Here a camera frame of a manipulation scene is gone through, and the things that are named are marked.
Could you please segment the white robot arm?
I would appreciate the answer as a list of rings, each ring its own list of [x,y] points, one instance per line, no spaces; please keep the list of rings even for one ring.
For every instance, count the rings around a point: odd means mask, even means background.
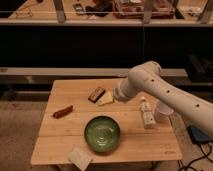
[[[187,93],[164,81],[161,66],[148,61],[129,70],[128,75],[114,89],[117,101],[127,102],[145,92],[182,114],[213,138],[213,103]]]

